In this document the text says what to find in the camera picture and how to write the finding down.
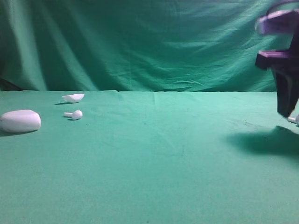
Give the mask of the purple black gripper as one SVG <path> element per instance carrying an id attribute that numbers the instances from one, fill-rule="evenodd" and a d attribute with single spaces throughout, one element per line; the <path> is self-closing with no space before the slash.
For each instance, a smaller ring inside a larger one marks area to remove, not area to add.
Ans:
<path id="1" fill-rule="evenodd" d="M 262 70 L 271 67 L 277 90 L 277 112 L 287 118 L 299 99 L 299 28 L 296 28 L 287 49 L 259 51 L 255 66 Z"/>

